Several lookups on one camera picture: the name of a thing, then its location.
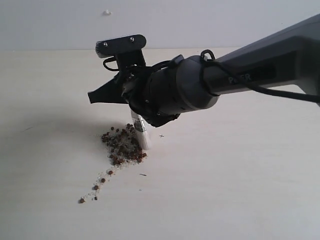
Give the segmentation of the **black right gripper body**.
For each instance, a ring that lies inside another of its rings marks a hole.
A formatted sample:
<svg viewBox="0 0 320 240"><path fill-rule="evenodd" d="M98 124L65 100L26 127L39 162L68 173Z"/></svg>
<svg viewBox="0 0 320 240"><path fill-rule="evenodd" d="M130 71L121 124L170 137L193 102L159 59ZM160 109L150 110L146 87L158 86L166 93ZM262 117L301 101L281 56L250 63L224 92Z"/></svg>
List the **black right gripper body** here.
<svg viewBox="0 0 320 240"><path fill-rule="evenodd" d="M103 66L116 75L101 87L87 93L91 104L126 104L127 94L133 88L138 73L146 67L142 51L99 55Z"/></svg>

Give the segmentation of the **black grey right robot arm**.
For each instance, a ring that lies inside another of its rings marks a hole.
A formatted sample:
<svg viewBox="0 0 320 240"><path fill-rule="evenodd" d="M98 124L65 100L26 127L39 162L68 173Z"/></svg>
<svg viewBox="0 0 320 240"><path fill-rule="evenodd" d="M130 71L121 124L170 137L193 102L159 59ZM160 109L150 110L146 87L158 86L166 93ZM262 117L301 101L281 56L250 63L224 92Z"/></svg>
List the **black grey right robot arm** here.
<svg viewBox="0 0 320 240"><path fill-rule="evenodd" d="M103 65L116 62L113 79L88 93L90 103L127 104L153 127L180 114L205 110L221 95L257 93L320 102L320 17L312 16L222 57L203 50L146 65L141 34L98 41Z"/></svg>

